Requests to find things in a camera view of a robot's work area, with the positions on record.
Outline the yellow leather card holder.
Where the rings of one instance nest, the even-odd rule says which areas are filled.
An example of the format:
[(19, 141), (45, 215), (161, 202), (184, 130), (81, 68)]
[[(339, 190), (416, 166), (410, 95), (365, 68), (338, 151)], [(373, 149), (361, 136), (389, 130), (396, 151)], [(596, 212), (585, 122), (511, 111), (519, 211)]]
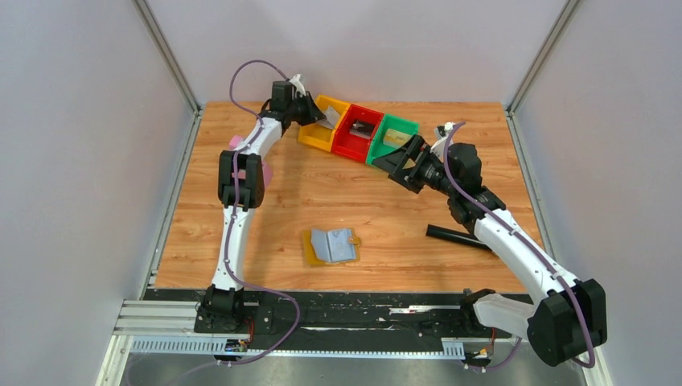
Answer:
[(302, 231), (303, 260), (309, 266), (340, 265), (360, 259), (361, 239), (353, 228)]

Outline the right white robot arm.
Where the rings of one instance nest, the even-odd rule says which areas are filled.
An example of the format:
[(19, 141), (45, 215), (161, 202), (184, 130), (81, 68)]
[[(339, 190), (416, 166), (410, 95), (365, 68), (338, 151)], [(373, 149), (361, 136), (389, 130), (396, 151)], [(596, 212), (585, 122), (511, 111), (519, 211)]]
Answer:
[(429, 187), (446, 195), (454, 220), (504, 262), (532, 299), (515, 301), (492, 289), (468, 295), (462, 307), (472, 326), (528, 341), (552, 367), (583, 354), (588, 356), (583, 366), (594, 366), (595, 347), (608, 339), (606, 291), (596, 280), (583, 281), (564, 269), (518, 225), (503, 201), (483, 185), (474, 145), (454, 143), (437, 155), (414, 135), (372, 165), (409, 191)]

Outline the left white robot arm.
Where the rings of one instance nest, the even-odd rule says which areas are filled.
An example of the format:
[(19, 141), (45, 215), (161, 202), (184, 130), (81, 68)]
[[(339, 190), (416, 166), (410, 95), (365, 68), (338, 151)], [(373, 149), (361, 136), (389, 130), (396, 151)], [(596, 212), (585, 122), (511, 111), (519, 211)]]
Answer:
[(300, 80), (274, 81), (271, 97), (256, 114), (249, 135), (219, 156), (217, 195), (223, 204), (220, 257), (212, 283), (199, 303), (198, 333), (237, 332), (245, 321), (244, 254), (249, 229), (265, 197), (264, 157), (291, 124), (309, 125), (326, 116)]

